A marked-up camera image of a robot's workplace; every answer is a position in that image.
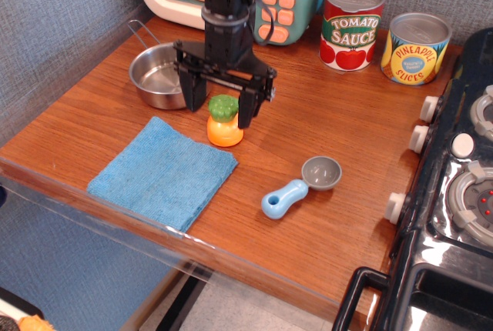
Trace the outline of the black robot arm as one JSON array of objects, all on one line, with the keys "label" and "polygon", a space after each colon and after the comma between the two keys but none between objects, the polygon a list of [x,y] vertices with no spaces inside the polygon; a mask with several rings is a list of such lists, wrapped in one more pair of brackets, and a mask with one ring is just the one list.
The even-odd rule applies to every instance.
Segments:
[{"label": "black robot arm", "polygon": [[246,129],[263,102],[273,98],[275,69],[253,52],[253,26],[258,0],[205,0],[201,16],[204,42],[173,43],[175,70],[186,107],[195,112],[213,82],[239,91],[238,126]]}]

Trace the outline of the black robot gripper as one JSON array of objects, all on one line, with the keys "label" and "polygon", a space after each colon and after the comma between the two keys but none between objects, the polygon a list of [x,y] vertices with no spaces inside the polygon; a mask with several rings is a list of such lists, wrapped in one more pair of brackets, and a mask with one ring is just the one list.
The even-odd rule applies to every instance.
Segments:
[{"label": "black robot gripper", "polygon": [[202,10],[205,21],[203,42],[177,40],[175,70],[186,107],[201,108],[208,95],[207,82],[240,92],[238,127],[247,129],[264,101],[271,101],[277,76],[274,68],[253,53],[255,11],[222,16]]}]

